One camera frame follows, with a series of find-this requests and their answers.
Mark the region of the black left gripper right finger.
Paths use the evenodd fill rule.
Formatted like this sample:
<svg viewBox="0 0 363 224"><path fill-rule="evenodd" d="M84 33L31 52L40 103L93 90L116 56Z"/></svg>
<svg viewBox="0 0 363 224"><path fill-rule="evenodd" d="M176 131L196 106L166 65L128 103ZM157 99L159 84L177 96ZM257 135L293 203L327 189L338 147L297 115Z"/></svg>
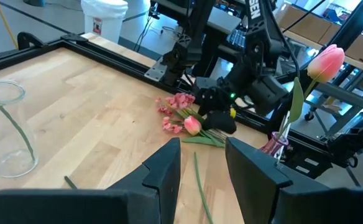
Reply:
<svg viewBox="0 0 363 224"><path fill-rule="evenodd" d="M363 188L331 189L236 138L225 154L245 223L363 223Z"/></svg>

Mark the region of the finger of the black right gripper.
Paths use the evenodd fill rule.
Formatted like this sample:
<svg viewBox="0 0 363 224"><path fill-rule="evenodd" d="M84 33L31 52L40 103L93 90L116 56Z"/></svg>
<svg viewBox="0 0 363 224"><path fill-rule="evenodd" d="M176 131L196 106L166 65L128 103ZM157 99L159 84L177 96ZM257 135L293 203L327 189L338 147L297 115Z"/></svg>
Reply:
<svg viewBox="0 0 363 224"><path fill-rule="evenodd" d="M207 114L204 120L204 129L218 129L228 134L233 134L237 130L236 122L230 114L223 111L212 111Z"/></svg>

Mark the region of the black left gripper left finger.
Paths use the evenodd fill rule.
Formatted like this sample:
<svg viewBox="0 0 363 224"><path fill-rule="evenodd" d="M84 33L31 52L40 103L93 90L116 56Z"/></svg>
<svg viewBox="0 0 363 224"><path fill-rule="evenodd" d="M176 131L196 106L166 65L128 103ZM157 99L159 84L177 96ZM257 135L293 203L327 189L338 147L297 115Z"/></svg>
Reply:
<svg viewBox="0 0 363 224"><path fill-rule="evenodd" d="M173 223L180 174L172 138L105 190L0 190L0 223Z"/></svg>

